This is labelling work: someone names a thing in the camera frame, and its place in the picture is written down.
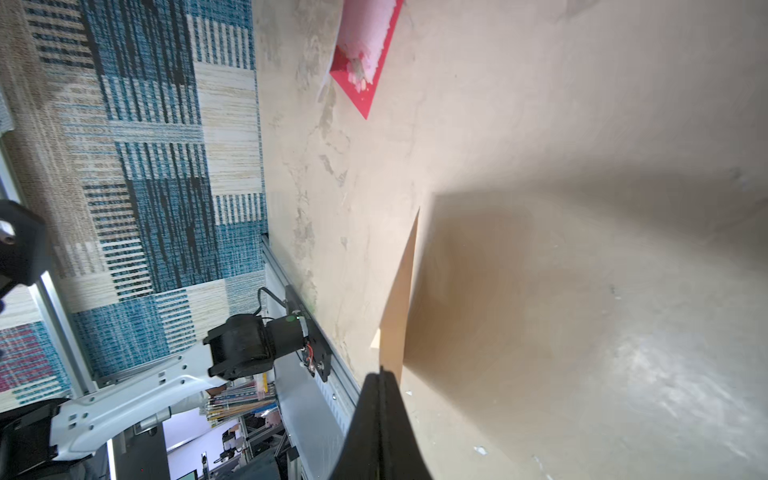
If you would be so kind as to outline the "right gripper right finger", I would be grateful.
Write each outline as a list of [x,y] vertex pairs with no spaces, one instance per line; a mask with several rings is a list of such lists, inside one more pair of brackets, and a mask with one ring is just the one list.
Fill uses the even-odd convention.
[[431,479],[395,375],[380,370],[380,478]]

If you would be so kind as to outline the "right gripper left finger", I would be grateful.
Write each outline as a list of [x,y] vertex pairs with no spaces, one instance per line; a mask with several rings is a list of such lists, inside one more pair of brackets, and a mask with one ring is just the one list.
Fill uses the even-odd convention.
[[358,403],[330,479],[378,479],[380,462],[379,375],[365,377]]

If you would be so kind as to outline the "pale pink envelope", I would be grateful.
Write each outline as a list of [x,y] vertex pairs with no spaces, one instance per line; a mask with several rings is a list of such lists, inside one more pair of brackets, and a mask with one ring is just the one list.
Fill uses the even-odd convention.
[[417,212],[414,217],[379,327],[371,343],[371,347],[378,350],[379,367],[391,372],[398,385],[402,381],[404,365],[419,215],[420,212]]

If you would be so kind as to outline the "pink red letter card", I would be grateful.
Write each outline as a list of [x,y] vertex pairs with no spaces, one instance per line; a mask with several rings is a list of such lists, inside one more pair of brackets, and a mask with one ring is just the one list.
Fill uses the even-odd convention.
[[403,0],[346,0],[330,76],[368,119]]

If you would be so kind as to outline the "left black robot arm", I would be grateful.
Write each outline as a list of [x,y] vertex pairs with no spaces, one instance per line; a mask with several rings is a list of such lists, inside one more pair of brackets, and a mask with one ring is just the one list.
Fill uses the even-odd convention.
[[265,373],[303,348],[299,322],[239,314],[174,358],[70,400],[42,400],[1,416],[1,476],[60,475],[140,421],[204,390]]

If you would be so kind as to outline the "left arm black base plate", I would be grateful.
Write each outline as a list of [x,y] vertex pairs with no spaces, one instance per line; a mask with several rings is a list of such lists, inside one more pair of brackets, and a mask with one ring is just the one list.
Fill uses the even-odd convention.
[[298,291],[291,285],[286,286],[286,304],[289,313],[299,319],[305,327],[304,363],[312,375],[318,375],[323,383],[332,373],[333,353],[329,342],[320,326],[307,309]]

